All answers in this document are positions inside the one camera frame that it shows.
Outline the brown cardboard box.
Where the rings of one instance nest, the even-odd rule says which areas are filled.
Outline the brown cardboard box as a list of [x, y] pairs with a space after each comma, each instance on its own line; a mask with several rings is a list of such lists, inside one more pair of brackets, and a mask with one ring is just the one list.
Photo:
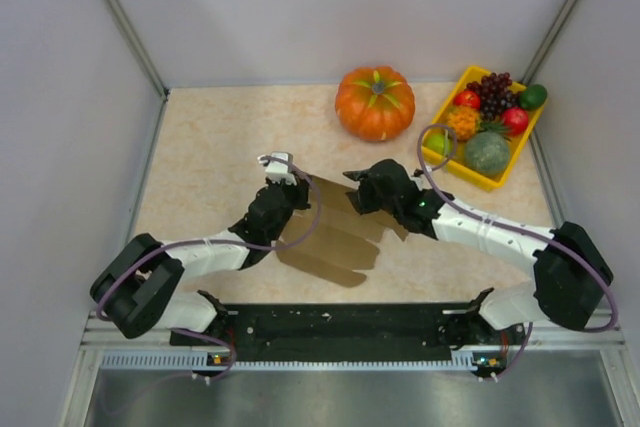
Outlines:
[[386, 212], [358, 214], [347, 197], [349, 187], [321, 177], [313, 181], [320, 193], [309, 194], [311, 208], [293, 214], [280, 240], [304, 241], [276, 255], [298, 271], [341, 287], [357, 287], [374, 269], [383, 236], [392, 232], [404, 241], [408, 231]]

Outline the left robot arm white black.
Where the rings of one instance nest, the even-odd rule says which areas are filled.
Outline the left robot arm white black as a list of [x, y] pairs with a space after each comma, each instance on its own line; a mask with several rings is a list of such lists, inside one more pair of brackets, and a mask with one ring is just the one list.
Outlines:
[[149, 233], [133, 237], [99, 274], [89, 293], [96, 313], [127, 339], [152, 328], [187, 329], [205, 343], [226, 334], [222, 305], [206, 293], [185, 294], [179, 284], [221, 271], [241, 271], [278, 249], [296, 210], [307, 210], [308, 181], [269, 180], [230, 228], [209, 238], [163, 243]]

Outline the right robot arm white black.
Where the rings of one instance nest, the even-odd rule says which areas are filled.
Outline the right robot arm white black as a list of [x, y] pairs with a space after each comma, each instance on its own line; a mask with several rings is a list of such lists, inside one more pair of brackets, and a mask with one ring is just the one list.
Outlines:
[[393, 159], [343, 175], [358, 185], [347, 197], [359, 214], [384, 211], [410, 233], [476, 248], [527, 275], [525, 282], [486, 289], [470, 302], [466, 327], [478, 342], [540, 320], [585, 331], [601, 300], [611, 296], [613, 273], [576, 223], [537, 227], [489, 214], [439, 189], [428, 173], [408, 172]]

